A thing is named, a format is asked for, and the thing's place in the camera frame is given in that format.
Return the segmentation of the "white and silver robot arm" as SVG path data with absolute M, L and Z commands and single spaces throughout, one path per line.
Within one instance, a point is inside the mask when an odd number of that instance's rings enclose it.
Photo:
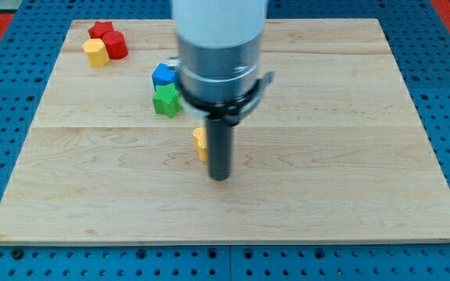
M 267 0 L 173 0 L 182 95 L 234 101 L 256 83 Z

